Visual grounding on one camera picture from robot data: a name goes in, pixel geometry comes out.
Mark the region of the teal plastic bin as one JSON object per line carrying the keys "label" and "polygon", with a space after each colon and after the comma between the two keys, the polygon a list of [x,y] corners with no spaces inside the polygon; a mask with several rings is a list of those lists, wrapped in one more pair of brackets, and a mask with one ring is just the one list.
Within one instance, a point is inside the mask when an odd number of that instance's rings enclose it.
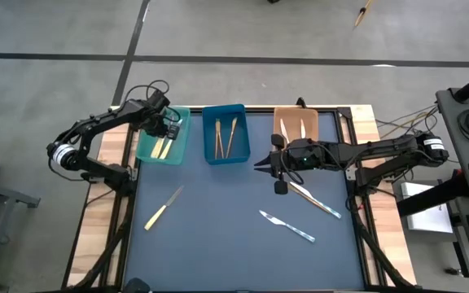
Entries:
{"label": "teal plastic bin", "polygon": [[151,158],[151,151],[156,144],[158,137],[148,136],[143,130],[139,134],[136,150],[137,159],[141,160],[142,162],[153,164],[179,165],[182,163],[184,150],[186,149],[188,133],[190,130],[191,111],[188,107],[175,107],[174,110],[178,112],[180,116],[176,115],[173,111],[168,110],[166,112],[166,116],[170,119],[169,125],[176,124],[180,119],[182,119],[182,123],[180,125],[178,138],[173,141],[166,159],[161,160]]}

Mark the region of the wooden spoon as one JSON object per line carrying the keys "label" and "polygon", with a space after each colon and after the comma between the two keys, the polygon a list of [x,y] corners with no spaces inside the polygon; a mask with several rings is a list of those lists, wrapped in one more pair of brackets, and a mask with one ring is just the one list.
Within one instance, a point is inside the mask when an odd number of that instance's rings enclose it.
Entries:
{"label": "wooden spoon", "polygon": [[218,156],[217,156],[217,158],[221,157],[222,159],[224,159],[225,156],[224,156],[224,150],[223,150],[223,143],[222,143],[222,139],[221,139],[221,128],[220,128],[220,132],[219,132],[218,136],[219,136],[219,147],[218,147]]}

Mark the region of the black angled stand beam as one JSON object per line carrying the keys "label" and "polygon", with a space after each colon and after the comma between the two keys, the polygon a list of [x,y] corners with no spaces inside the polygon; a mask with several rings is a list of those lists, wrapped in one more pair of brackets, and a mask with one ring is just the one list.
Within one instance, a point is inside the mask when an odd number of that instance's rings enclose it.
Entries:
{"label": "black angled stand beam", "polygon": [[400,217],[410,216],[461,197],[468,192],[463,173],[397,203]]}

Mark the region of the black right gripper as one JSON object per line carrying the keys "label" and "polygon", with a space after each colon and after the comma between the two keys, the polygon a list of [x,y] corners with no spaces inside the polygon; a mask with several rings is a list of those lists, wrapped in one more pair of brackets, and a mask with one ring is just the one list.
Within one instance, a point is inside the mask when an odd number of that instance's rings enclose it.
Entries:
{"label": "black right gripper", "polygon": [[255,163],[255,166],[259,166],[256,171],[278,176],[322,166],[322,146],[313,140],[294,140],[291,144],[278,141],[277,151],[270,152],[263,160]]}

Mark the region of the dark rounded object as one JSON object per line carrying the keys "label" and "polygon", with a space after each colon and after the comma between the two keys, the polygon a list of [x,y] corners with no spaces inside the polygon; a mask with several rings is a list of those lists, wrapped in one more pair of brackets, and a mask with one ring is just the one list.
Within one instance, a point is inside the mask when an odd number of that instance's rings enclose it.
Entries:
{"label": "dark rounded object", "polygon": [[130,279],[121,293],[152,293],[150,286],[140,278]]}

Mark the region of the cream-handled cutlery piece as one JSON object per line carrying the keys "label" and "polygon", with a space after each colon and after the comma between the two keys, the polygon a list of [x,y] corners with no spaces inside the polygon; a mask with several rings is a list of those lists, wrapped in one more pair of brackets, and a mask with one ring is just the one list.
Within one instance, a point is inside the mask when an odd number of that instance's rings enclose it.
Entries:
{"label": "cream-handled cutlery piece", "polygon": [[159,159],[159,156],[160,156],[162,150],[164,149],[166,143],[169,140],[170,139],[167,139],[166,137],[157,139],[156,144],[154,145],[154,147],[151,151],[151,158],[152,159]]}
{"label": "cream-handled cutlery piece", "polygon": [[160,218],[163,212],[174,202],[174,200],[182,193],[184,186],[180,186],[168,199],[168,201],[162,205],[157,212],[155,212],[148,222],[144,225],[145,230],[149,230]]}

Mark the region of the orange plastic bin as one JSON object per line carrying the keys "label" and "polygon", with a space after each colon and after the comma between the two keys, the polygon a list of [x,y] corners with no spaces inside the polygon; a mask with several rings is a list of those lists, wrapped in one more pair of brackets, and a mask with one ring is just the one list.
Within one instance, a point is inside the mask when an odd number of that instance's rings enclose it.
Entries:
{"label": "orange plastic bin", "polygon": [[300,139],[300,119],[303,119],[306,138],[318,140],[318,112],[310,108],[276,107],[274,109],[273,133],[281,134],[280,118],[283,119],[290,142]]}

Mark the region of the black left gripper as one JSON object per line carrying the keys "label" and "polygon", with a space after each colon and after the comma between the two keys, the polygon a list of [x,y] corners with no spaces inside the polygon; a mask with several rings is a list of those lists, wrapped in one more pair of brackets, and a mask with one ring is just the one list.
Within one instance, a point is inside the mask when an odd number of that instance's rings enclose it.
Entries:
{"label": "black left gripper", "polygon": [[166,109],[164,108],[161,112],[157,112],[152,116],[149,116],[140,124],[139,128],[152,137],[163,138],[167,135],[167,139],[176,140],[180,131],[180,124],[177,123],[175,125],[171,124],[170,126],[167,126],[164,123],[165,118]]}

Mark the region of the white flat panel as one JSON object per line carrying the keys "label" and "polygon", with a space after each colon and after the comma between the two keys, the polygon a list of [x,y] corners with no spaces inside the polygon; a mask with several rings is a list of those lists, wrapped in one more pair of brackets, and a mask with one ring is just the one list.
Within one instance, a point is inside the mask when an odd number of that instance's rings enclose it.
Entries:
{"label": "white flat panel", "polygon": [[[432,186],[425,184],[413,182],[401,183],[403,199],[408,199],[411,196],[430,190],[431,188]],[[453,233],[453,228],[449,219],[448,207],[445,203],[408,216],[407,223],[410,230],[446,234]]]}

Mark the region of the blue plastic bin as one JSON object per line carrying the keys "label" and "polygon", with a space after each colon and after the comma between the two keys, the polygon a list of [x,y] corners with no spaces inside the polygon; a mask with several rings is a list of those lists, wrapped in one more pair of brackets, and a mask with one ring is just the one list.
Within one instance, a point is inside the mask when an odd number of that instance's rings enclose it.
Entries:
{"label": "blue plastic bin", "polygon": [[[230,157],[226,158],[228,141],[230,138],[231,121],[238,117]],[[225,158],[214,158],[215,153],[215,120],[221,121],[221,139]],[[204,131],[204,157],[211,165],[242,163],[248,160],[251,151],[248,137],[248,123],[245,106],[231,104],[205,107],[202,111]]]}

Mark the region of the blue-gray table mat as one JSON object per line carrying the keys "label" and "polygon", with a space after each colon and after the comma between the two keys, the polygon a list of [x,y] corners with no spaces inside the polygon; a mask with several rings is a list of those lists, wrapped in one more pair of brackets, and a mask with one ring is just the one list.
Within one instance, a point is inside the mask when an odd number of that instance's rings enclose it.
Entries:
{"label": "blue-gray table mat", "polygon": [[[204,131],[193,116],[179,165],[140,167],[125,277],[154,291],[360,290],[364,286],[344,174],[303,172],[323,211],[296,193],[278,195],[274,179],[253,165],[271,148],[273,117],[247,118],[246,162],[210,165]],[[157,222],[144,225],[172,194],[182,193]],[[316,238],[310,243],[259,211]]]}

